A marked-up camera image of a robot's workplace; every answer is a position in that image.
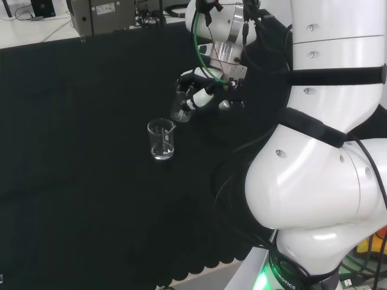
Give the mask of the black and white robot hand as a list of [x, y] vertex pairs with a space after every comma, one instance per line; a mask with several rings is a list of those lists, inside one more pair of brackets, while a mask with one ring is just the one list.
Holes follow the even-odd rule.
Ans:
[[180, 98], [180, 109], [184, 112], [207, 111], [210, 108], [229, 111], [244, 107], [238, 93], [243, 83], [244, 79], [226, 79], [218, 69], [196, 67], [182, 73], [175, 88]]

